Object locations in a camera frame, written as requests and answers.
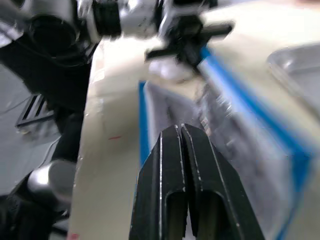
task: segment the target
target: black cable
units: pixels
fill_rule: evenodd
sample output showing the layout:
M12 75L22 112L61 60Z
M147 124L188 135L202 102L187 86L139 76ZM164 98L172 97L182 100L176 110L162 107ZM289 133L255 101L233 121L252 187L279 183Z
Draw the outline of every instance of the black cable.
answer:
M19 40L13 39L5 30L3 30L2 28L0 28L0 32L2 34L4 34L8 39L10 39L11 41L19 44L21 47L23 47L24 49L28 50L29 52L31 52L32 54L35 54L37 56L40 56L42 58L45 58L47 60L49 60L50 62L52 62L53 64L59 66L59 67L63 67L63 68L75 68L75 67L81 67L84 66L86 64L86 62L84 62L83 64L75 64L75 65L66 65L66 64L62 64L59 63L57 60L59 59L58 57L54 57L51 56L48 52L45 52L45 54L42 54L40 52L37 52L35 50L33 50L32 48L28 47L27 45L21 43ZM83 51L86 51L88 49L90 49L90 45L88 47L86 47Z
M0 114L2 115L2 114L8 113L9 111L11 111L11 110L15 109L16 107L20 106L21 104L23 104L23 103L24 103L25 101L27 101L29 98L30 98L30 96L28 96L25 100L19 102L18 104L14 105L13 107L10 107L9 109L4 110L4 111L0 111Z
M80 55L84 55L89 49L91 49L93 47L92 44L90 44L89 46L87 46L86 48L84 48L83 50L78 50L77 54L69 54L69 55L64 55L64 56L52 56L53 59L59 59L59 60L68 60L68 59L72 59L72 58L77 58Z
M99 45L98 43L95 43L95 44L94 44L91 52L90 52L90 53L88 54L88 56L86 57L86 61L87 61L87 62L91 61L91 58L92 58L92 56L94 55L94 53L95 53L98 45Z

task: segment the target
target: silver cylinder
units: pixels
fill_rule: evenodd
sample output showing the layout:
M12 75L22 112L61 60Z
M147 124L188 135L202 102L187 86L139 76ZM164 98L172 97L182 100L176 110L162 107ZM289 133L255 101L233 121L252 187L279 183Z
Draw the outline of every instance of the silver cylinder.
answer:
M76 164L55 160L35 169L29 176L27 187L34 199L54 211L71 206Z
M76 11L72 0L25 0L20 9L32 18L53 16L76 28Z

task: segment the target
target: white surface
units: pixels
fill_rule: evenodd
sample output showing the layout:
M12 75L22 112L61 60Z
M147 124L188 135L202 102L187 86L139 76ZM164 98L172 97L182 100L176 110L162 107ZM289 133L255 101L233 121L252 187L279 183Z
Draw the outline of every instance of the white surface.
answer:
M320 41L320 14L261 1L213 11L206 15L206 20L235 21L233 33L210 46L289 123L320 143L316 119L273 79L266 64L269 54L279 48ZM81 240L128 239L140 167L138 81L152 80L191 99L203 84L199 79L173 84L148 76L144 51L159 44L156 39L121 39L100 44L95 53L69 230L79 234ZM313 199L320 199L316 188L310 188ZM306 213L311 212L309 208L299 212L302 223ZM312 233L317 230L315 223L319 221L311 219L310 235L305 239L313 239ZM298 234L289 239L301 239L298 236L306 234L304 226L294 224Z

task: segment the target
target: gray floor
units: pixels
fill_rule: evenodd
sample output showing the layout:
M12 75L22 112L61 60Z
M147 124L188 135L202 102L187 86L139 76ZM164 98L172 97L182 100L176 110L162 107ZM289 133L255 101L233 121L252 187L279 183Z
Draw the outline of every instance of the gray floor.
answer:
M54 146L45 159L46 153L60 136L53 120L22 131L15 128L29 96L21 79L0 64L0 194L9 193L26 174L50 161ZM63 238L55 235L50 239Z

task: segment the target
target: silver metal joint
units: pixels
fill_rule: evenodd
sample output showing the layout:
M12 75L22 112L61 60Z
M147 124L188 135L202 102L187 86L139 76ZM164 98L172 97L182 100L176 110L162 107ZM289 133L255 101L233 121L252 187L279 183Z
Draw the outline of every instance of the silver metal joint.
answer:
M93 0L77 0L77 15L79 20L86 22L86 28L91 42L98 43L102 36L98 33L94 11Z
M174 18L188 15L200 15L209 9L209 5L203 0L202 3L191 3L183 6L174 5L174 0L164 0L162 11L162 22L159 28L159 36L164 37Z
M118 4L124 36L150 38L157 34L154 24L156 0L124 0Z

